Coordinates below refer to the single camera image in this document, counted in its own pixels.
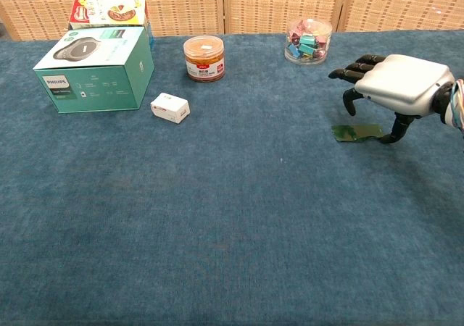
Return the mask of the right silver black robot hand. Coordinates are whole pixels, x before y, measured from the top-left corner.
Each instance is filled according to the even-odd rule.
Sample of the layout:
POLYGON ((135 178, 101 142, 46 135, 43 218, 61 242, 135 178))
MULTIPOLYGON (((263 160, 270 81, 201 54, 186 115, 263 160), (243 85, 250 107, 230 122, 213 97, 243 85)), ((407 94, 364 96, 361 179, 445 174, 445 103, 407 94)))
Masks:
POLYGON ((438 114, 442 123, 463 131, 463 79, 455 78, 445 64, 402 54, 365 54, 328 77, 353 85, 343 94, 350 115, 356 114, 354 101, 358 99, 394 112, 391 132, 379 138, 383 144, 401 140, 414 120, 430 114, 438 114))

